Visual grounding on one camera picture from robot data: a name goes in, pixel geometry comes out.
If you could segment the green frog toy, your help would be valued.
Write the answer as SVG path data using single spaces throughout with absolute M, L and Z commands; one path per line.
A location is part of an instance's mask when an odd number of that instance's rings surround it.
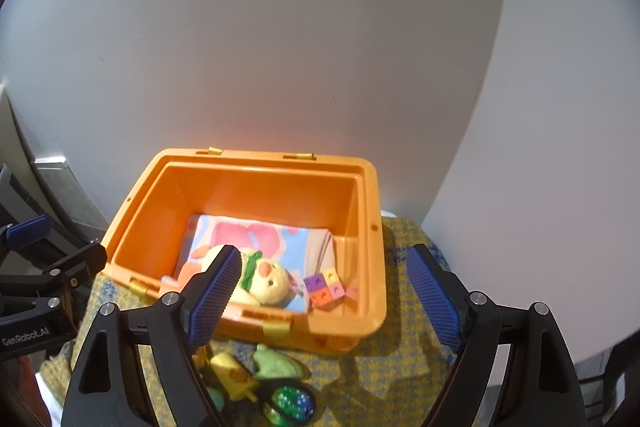
M 256 369 L 254 377 L 258 381 L 268 381 L 268 379 L 299 379 L 303 381 L 310 375 L 309 369 L 303 363 L 263 343 L 258 343 L 253 353 L 253 361 Z

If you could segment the green black ball toy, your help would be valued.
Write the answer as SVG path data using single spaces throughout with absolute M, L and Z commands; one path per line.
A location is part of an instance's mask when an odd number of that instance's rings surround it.
M 314 394 L 295 379 L 264 381 L 259 403 L 262 415 L 273 426 L 308 426 L 317 412 Z

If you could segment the grey metal furniture panel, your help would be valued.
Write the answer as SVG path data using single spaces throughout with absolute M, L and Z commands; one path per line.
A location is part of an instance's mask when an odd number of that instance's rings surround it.
M 85 241 L 102 239 L 107 222 L 74 175 L 64 156 L 36 157 L 14 115 L 9 92 L 1 85 L 1 162 L 27 194 L 55 222 Z

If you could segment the yellow toy cup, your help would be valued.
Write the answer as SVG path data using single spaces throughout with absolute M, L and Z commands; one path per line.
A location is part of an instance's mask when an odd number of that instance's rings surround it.
M 253 375 L 232 355 L 227 352 L 212 353 L 201 347 L 193 357 L 201 372 L 205 384 L 212 387 L 218 384 L 232 402 L 258 401 L 258 382 Z

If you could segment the orange plastic storage box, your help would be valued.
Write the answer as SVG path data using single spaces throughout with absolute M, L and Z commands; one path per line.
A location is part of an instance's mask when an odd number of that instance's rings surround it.
M 170 291 L 192 216 L 329 230 L 346 296 L 305 313 L 230 303 L 220 335 L 248 343 L 342 353 L 374 334 L 386 317 L 378 177 L 361 158 L 170 148 L 146 167 L 102 241 L 105 275 L 152 299 Z

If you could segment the yellow blue woven mat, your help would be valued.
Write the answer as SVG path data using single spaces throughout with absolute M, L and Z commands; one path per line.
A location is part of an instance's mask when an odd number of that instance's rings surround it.
M 447 261 L 425 232 L 409 218 L 382 218 L 387 314 L 383 326 L 344 355 L 312 355 L 281 350 L 310 370 L 320 409 L 314 426 L 420 426 L 445 384 L 454 354 L 441 345 L 408 280 L 406 258 L 414 244 L 425 244 L 437 262 Z M 149 303 L 109 277 L 93 283 L 86 316 L 75 340 L 44 361 L 36 382 L 59 426 L 70 374 L 99 305 L 120 309 Z M 149 347 L 139 348 L 143 372 L 160 426 L 175 426 Z

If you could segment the cream orange plush duck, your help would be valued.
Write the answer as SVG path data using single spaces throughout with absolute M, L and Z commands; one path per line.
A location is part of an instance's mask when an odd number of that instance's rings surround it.
M 193 275 L 204 272 L 213 263 L 224 245 L 202 246 L 192 251 L 179 265 L 178 274 L 164 275 L 162 283 L 182 289 Z M 285 307 L 285 301 L 293 292 L 293 283 L 282 265 L 253 248 L 241 248 L 241 276 L 236 283 L 230 301 L 249 306 Z

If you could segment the colourful cube toy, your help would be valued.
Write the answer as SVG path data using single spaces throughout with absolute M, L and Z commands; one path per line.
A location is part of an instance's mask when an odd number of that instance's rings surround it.
M 303 282 L 311 306 L 317 309 L 334 306 L 346 296 L 340 276 L 334 268 L 308 275 Z

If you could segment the pastel folded cloth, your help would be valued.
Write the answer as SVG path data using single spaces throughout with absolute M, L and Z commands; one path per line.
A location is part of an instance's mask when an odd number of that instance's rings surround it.
M 334 238 L 327 229 L 199 215 L 189 218 L 175 270 L 169 275 L 177 275 L 179 265 L 196 248 L 216 245 L 231 245 L 238 251 L 241 248 L 253 248 L 279 262 L 290 274 L 293 292 L 285 301 L 285 307 L 277 309 L 290 312 L 308 311 L 309 297 L 303 279 L 335 267 Z

